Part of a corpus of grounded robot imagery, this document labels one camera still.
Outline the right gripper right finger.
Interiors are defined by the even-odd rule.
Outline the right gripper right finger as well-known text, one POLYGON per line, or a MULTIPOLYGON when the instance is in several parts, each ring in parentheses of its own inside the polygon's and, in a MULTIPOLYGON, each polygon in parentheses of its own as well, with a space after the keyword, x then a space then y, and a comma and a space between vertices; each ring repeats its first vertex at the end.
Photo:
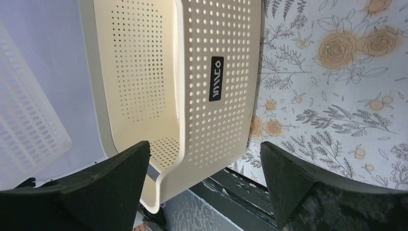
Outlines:
POLYGON ((408 193, 351 180, 266 141, 261 164, 281 231, 405 231, 408 193))

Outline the white slotted basket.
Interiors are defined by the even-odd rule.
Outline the white slotted basket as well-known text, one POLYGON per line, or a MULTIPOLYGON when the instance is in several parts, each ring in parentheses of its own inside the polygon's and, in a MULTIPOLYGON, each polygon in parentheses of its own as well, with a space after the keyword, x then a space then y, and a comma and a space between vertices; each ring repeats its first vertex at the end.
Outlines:
POLYGON ((68 152, 72 141, 4 24, 0 25, 0 189, 68 152))

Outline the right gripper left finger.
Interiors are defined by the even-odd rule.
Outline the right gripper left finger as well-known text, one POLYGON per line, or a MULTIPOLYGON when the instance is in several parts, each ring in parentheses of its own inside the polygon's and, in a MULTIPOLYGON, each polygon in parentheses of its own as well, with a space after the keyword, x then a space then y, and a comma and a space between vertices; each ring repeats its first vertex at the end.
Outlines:
POLYGON ((0 193, 3 231, 130 231, 150 160, 141 141, 66 177, 0 193))

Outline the cream perforated large basket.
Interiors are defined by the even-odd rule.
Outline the cream perforated large basket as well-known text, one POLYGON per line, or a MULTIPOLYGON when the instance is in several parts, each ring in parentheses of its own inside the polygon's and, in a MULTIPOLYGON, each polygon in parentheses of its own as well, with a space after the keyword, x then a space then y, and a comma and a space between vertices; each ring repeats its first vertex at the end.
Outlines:
POLYGON ((144 208, 158 213, 241 158, 255 103, 261 1, 78 4, 105 155, 150 143, 144 208))

